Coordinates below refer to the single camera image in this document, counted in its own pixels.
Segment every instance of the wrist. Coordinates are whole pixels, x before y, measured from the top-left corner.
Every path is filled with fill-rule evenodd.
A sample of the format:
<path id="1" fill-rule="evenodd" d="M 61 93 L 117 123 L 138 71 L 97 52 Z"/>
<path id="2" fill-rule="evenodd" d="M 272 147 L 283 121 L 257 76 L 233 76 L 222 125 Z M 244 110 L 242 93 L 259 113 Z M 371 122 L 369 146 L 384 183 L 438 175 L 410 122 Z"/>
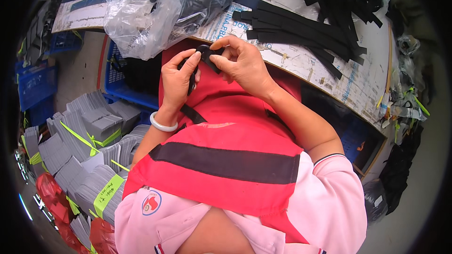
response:
<path id="1" fill-rule="evenodd" d="M 261 98 L 265 103 L 272 105 L 277 102 L 279 99 L 280 91 L 282 88 L 275 82 L 274 85 L 268 88 L 265 91 L 263 97 Z"/>
<path id="2" fill-rule="evenodd" d="M 170 108 L 164 104 L 159 108 L 157 114 L 154 116 L 154 120 L 162 126 L 172 127 L 177 122 L 178 110 Z"/>

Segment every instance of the logo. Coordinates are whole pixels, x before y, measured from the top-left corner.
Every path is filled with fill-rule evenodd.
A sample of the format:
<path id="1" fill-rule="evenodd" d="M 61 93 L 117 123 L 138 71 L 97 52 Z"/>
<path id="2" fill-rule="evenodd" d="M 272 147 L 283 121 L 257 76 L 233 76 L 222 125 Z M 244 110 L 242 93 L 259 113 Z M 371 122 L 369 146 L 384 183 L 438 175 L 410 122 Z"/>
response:
<path id="1" fill-rule="evenodd" d="M 162 203 L 162 196 L 155 190 L 149 190 L 149 195 L 144 199 L 141 205 L 143 215 L 149 216 L 157 212 Z"/>

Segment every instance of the white jade bangle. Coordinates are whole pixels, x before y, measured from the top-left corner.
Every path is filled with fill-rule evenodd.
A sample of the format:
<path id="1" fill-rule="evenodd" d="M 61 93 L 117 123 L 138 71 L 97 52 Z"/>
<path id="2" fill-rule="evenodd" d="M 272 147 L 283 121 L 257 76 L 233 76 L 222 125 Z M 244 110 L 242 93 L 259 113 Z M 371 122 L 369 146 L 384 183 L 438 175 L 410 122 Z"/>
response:
<path id="1" fill-rule="evenodd" d="M 159 124 L 155 119 L 154 116 L 155 114 L 157 114 L 157 111 L 155 111 L 154 113 L 152 113 L 149 117 L 150 123 L 158 130 L 162 131 L 162 132 L 173 132 L 175 130 L 177 130 L 178 127 L 178 123 L 176 122 L 176 124 L 172 127 L 167 127 L 167 126 L 163 126 L 161 124 Z"/>

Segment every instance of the handwritten label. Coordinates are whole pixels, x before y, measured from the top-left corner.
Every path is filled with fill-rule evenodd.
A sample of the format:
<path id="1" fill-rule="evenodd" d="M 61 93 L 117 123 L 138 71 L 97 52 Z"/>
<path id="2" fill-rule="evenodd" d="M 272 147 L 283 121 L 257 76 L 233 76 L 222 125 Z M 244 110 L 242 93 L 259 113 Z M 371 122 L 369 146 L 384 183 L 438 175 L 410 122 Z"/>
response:
<path id="1" fill-rule="evenodd" d="M 114 175 L 114 177 L 99 192 L 94 200 L 94 209 L 99 217 L 103 218 L 102 212 L 123 182 L 123 178 L 118 175 Z"/>

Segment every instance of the finger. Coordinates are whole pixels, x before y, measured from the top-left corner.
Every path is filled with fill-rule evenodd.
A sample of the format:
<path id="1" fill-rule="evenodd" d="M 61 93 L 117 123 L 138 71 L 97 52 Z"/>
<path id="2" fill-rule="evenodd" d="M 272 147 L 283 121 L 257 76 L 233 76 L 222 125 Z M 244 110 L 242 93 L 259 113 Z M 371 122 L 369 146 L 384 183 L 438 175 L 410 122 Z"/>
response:
<path id="1" fill-rule="evenodd" d="M 199 61 L 201 60 L 201 53 L 199 51 L 196 51 L 195 54 L 190 56 L 190 58 L 185 62 L 185 64 L 181 68 L 181 72 L 185 75 L 189 76 L 193 74 L 195 71 L 196 66 L 199 64 Z"/>
<path id="2" fill-rule="evenodd" d="M 228 47 L 226 47 L 225 50 L 223 51 L 222 56 L 223 56 L 223 57 L 226 57 L 228 60 L 231 60 L 232 58 L 238 56 L 237 50 L 234 49 L 234 48 L 232 48 L 232 47 L 230 47 L 230 46 L 228 46 Z"/>
<path id="3" fill-rule="evenodd" d="M 179 52 L 178 54 L 176 54 L 176 56 L 171 58 L 171 60 L 169 60 L 165 65 L 168 68 L 177 69 L 177 65 L 179 65 L 179 63 L 181 63 L 184 58 L 192 56 L 195 52 L 196 52 L 195 48 Z"/>
<path id="4" fill-rule="evenodd" d="M 198 82 L 200 82 L 200 80 L 201 80 L 201 70 L 198 69 L 198 71 L 195 74 L 195 82 L 198 83 Z"/>
<path id="5" fill-rule="evenodd" d="M 246 45 L 246 42 L 236 36 L 225 36 L 212 43 L 210 49 L 217 50 L 227 45 L 230 45 L 233 48 L 238 49 L 243 45 Z"/>
<path id="6" fill-rule="evenodd" d="M 228 71 L 234 66 L 234 62 L 229 61 L 226 57 L 220 55 L 210 55 L 212 61 L 220 70 Z"/>

